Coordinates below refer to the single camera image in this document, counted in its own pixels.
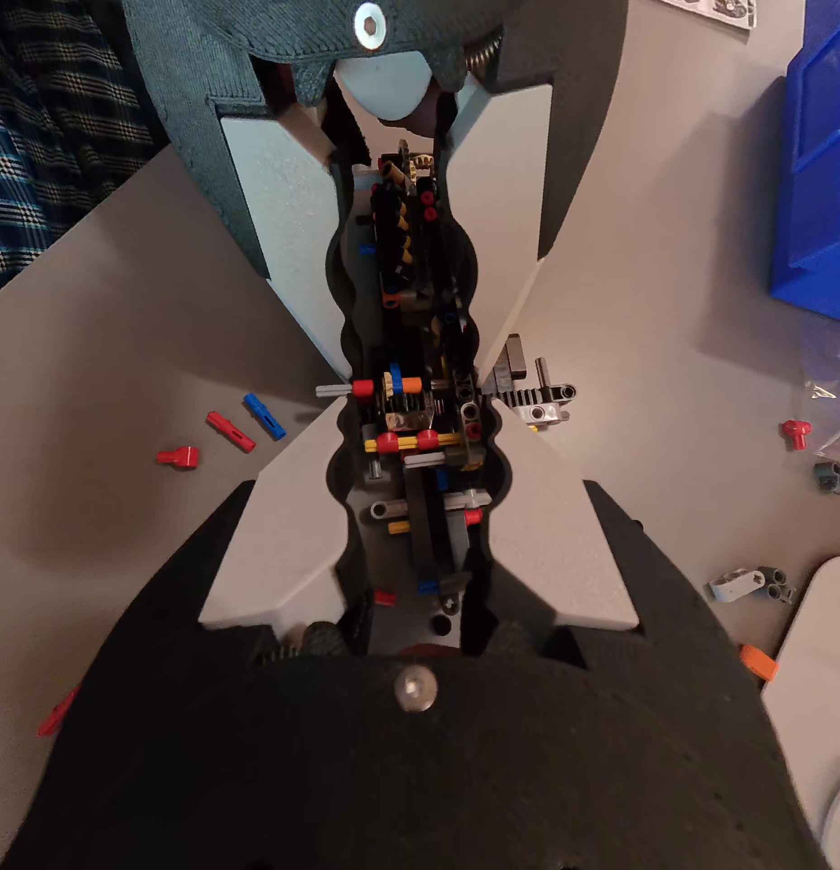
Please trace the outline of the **clear plastic parts bag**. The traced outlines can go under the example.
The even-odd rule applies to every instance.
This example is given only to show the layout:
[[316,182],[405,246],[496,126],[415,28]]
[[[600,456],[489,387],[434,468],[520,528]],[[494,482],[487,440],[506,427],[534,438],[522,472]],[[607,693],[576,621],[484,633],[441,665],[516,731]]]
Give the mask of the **clear plastic parts bag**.
[[800,338],[809,450],[840,463],[840,321],[809,313]]

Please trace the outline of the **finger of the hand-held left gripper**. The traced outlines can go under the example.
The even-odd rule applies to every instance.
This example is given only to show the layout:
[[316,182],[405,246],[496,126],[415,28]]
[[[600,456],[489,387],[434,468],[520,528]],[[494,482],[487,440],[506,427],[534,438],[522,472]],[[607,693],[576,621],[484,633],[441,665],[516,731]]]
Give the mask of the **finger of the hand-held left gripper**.
[[491,95],[471,75],[457,94],[445,182],[478,262],[469,314],[481,378],[496,364],[544,263],[538,247],[551,101],[548,84]]
[[349,381],[359,375],[357,290],[342,250],[354,204],[350,158],[297,103],[274,118],[227,117],[221,124],[270,285]]

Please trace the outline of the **long blue lego pin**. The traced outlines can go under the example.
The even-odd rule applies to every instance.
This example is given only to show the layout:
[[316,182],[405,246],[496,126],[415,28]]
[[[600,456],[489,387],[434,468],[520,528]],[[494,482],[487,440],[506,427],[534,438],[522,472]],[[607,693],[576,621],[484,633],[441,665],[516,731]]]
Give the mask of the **long blue lego pin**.
[[247,407],[253,418],[261,425],[275,441],[286,438],[286,431],[278,423],[266,405],[253,393],[245,394],[242,403]]

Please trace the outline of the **lego instruction booklet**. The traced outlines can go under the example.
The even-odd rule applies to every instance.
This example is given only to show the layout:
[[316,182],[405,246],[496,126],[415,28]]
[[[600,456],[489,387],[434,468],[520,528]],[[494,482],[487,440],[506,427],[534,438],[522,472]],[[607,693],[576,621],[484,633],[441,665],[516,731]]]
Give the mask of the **lego instruction booklet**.
[[758,23],[755,1],[661,1],[661,3],[737,29],[753,30]]

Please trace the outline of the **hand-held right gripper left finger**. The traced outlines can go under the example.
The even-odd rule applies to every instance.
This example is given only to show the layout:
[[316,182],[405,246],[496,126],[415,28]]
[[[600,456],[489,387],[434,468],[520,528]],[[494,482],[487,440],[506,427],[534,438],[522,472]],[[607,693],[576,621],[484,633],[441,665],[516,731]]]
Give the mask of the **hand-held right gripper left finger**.
[[207,629],[268,626],[298,640],[336,624],[368,586],[349,495],[357,403],[334,399],[256,478],[199,615]]

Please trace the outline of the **person's left hand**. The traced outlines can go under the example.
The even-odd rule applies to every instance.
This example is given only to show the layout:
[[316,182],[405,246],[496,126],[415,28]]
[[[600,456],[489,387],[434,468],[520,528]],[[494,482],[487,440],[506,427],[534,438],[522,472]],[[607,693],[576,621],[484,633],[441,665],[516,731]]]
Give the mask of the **person's left hand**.
[[404,117],[404,129],[415,136],[433,138],[436,130],[436,105],[438,97],[439,89],[435,82],[431,82],[421,101],[409,115]]

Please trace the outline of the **light grey lego beam connector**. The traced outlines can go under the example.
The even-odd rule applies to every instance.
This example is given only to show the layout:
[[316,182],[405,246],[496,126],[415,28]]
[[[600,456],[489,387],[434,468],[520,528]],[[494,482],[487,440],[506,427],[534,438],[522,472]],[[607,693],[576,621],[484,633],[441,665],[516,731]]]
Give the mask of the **light grey lego beam connector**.
[[771,601],[792,604],[796,596],[786,574],[772,566],[737,568],[712,580],[706,588],[712,598],[726,604],[759,593]]

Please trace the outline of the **blue plastic bin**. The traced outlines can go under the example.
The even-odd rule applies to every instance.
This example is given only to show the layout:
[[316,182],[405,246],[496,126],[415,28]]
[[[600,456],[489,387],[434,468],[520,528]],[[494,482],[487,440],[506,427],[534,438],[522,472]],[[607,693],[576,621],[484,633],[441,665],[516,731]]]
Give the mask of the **blue plastic bin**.
[[807,1],[785,77],[771,295],[840,321],[840,1]]

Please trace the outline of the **long red lego pin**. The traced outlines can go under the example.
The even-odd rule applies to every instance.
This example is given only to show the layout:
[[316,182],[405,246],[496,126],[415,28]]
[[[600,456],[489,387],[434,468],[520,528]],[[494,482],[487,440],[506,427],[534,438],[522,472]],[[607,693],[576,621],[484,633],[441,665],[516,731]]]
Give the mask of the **long red lego pin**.
[[256,448],[255,441],[217,411],[210,411],[207,414],[206,424],[245,453],[250,453]]

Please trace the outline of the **white rounded placemat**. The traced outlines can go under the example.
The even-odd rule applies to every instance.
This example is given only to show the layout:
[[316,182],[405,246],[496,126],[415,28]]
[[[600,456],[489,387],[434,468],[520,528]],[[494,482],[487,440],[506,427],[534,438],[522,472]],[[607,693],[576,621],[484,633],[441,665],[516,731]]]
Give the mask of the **white rounded placemat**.
[[763,702],[820,846],[821,826],[840,788],[840,556],[807,584],[777,662]]

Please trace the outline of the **person's plaid pants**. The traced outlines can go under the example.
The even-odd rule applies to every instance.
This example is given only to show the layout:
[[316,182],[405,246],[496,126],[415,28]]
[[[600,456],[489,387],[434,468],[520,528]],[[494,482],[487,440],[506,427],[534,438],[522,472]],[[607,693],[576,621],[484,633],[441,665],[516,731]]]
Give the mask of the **person's plaid pants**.
[[0,289],[168,141],[121,2],[0,1]]

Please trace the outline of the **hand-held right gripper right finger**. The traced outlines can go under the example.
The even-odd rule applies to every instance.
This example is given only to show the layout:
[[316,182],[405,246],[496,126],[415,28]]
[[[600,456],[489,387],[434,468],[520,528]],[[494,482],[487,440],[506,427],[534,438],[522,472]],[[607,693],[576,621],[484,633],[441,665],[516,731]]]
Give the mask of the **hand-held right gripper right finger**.
[[481,654],[506,623],[543,649],[562,628],[629,633],[637,609],[578,467],[500,399],[482,410],[483,510],[461,651]]

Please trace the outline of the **red lego axle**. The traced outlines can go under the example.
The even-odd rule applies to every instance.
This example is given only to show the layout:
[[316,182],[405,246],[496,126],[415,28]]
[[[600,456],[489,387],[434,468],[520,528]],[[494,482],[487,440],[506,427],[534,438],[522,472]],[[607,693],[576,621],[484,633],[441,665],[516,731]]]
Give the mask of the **red lego axle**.
[[37,728],[37,739],[54,736],[60,731],[69,709],[78,696],[80,688],[81,684],[77,684],[52,708],[48,716]]

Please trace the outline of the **multicoloured lego technic assembly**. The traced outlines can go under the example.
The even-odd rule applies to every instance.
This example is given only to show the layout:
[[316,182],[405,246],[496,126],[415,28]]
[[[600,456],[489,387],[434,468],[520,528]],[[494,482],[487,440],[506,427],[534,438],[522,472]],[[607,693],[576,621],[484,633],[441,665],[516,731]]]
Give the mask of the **multicoloured lego technic assembly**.
[[369,515],[393,538],[410,541],[416,591],[458,614],[473,573],[473,529],[491,496],[482,488],[487,435],[482,404],[501,400],[532,430],[569,419],[578,391],[556,383],[542,358],[539,385],[520,388],[527,364],[512,333],[482,383],[463,295],[464,257],[444,221],[436,157],[401,139],[383,153],[356,216],[374,264],[371,348],[349,386],[322,386],[319,397],[352,397],[372,479],[389,478],[396,498]]

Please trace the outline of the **orange lego piece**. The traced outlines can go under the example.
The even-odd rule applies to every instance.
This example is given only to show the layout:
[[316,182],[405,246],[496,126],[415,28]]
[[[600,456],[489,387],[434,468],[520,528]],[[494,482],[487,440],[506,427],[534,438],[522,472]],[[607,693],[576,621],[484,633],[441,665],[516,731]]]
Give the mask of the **orange lego piece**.
[[778,673],[778,662],[758,647],[749,644],[739,646],[739,660],[754,676],[764,683],[772,683]]

